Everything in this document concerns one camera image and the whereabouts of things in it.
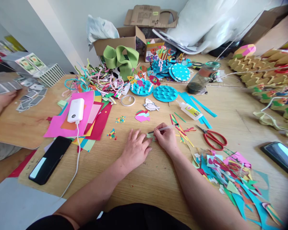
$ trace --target hand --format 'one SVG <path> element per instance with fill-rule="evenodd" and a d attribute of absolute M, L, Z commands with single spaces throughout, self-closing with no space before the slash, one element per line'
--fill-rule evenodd
<path fill-rule="evenodd" d="M 172 150 L 177 149 L 175 130 L 172 128 L 159 131 L 160 128 L 165 128 L 168 125 L 165 123 L 159 124 L 154 129 L 154 136 L 157 138 L 159 144 L 164 150 L 169 153 Z"/>
<path fill-rule="evenodd" d="M 130 131 L 125 149 L 119 158 L 128 172 L 131 172 L 133 169 L 141 165 L 152 149 L 149 147 L 152 138 L 143 142 L 146 135 L 141 134 L 138 137 L 139 132 L 140 130 L 133 132 L 133 129 Z"/>
<path fill-rule="evenodd" d="M 8 104 L 13 100 L 13 98 L 16 96 L 16 91 L 8 92 L 5 94 L 0 94 L 0 106 L 6 107 Z"/>

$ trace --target floor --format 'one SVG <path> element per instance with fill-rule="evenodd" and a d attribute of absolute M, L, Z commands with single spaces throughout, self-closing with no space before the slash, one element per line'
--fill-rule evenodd
<path fill-rule="evenodd" d="M 0 161 L 0 230 L 25 230 L 35 220 L 54 213 L 66 201 L 19 184 L 17 177 L 8 177 L 31 152 L 21 149 Z"/>

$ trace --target glue pen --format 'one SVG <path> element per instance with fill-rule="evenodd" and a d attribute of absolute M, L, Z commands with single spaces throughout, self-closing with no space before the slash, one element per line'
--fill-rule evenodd
<path fill-rule="evenodd" d="M 194 109 L 191 105 L 184 102 L 177 101 L 181 110 L 184 111 L 189 117 L 191 117 L 193 120 L 198 120 L 202 117 L 202 114 Z"/>
<path fill-rule="evenodd" d="M 173 124 L 173 125 L 170 125 L 170 126 L 167 126 L 167 127 L 164 127 L 164 128 L 161 128 L 161 129 L 158 129 L 159 131 L 162 131 L 162 130 L 166 130 L 166 129 L 169 129 L 169 128 L 173 128 L 174 126 L 177 126 L 177 125 L 179 125 L 178 123 L 176 123 L 176 124 Z"/>

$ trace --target white power bank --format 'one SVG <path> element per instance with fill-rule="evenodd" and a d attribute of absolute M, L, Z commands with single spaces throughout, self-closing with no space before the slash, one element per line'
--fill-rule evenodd
<path fill-rule="evenodd" d="M 73 123 L 83 119 L 84 99 L 74 99 L 70 102 L 70 108 L 67 116 L 67 121 Z"/>

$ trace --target phone screen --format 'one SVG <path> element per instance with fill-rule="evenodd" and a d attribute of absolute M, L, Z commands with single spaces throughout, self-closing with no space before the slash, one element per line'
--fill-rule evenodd
<path fill-rule="evenodd" d="M 265 149 L 273 155 L 277 160 L 288 167 L 288 148 L 282 143 L 275 142 L 265 147 Z"/>
<path fill-rule="evenodd" d="M 45 184 L 68 149 L 70 143 L 71 139 L 58 136 L 35 166 L 29 175 L 29 179 L 39 185 Z"/>

